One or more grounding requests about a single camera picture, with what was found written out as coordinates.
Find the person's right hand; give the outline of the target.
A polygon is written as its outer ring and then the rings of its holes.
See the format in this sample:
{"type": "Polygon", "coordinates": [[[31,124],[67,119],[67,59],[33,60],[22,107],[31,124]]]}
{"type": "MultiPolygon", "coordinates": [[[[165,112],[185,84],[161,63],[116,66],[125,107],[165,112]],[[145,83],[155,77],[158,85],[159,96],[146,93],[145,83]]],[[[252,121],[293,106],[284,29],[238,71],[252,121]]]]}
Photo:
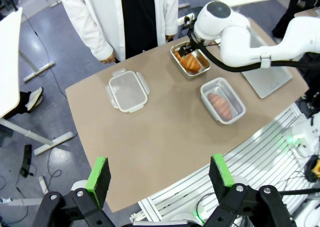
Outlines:
{"type": "Polygon", "coordinates": [[[101,60],[100,61],[103,64],[110,64],[110,63],[115,63],[116,62],[116,57],[115,54],[111,54],[108,58],[101,60]]]}

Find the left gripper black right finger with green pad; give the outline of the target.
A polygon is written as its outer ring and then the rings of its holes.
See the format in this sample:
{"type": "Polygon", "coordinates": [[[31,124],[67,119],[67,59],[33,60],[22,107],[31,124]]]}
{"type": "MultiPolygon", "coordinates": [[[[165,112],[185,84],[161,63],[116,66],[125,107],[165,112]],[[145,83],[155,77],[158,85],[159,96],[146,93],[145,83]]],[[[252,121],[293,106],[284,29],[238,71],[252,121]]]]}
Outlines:
{"type": "Polygon", "coordinates": [[[254,227],[294,227],[278,190],[263,185],[258,190],[235,182],[220,153],[210,157],[208,176],[218,206],[205,222],[206,227],[230,227],[237,216],[248,217],[254,227]]]}

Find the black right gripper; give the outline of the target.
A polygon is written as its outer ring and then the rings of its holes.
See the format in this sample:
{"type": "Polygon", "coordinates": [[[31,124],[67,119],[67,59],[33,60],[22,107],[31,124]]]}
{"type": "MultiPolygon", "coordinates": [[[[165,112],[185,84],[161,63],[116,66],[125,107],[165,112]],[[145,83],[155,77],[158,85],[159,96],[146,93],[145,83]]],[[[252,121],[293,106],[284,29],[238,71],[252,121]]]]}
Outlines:
{"type": "Polygon", "coordinates": [[[194,50],[200,49],[203,46],[203,39],[200,38],[193,29],[187,31],[187,36],[189,38],[189,44],[183,45],[177,51],[179,56],[183,58],[186,54],[192,53],[194,50]]]}

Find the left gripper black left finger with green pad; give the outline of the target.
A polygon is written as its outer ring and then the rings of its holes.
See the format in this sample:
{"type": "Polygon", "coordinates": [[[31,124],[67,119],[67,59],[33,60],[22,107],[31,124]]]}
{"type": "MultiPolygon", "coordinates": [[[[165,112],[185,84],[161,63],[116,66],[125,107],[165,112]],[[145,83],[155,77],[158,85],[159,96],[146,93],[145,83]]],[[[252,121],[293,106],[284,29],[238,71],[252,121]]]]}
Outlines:
{"type": "Polygon", "coordinates": [[[50,191],[44,195],[34,219],[36,227],[69,227],[84,220],[89,227],[114,227],[103,211],[111,182],[107,157],[98,157],[84,187],[62,195],[50,191]]]}

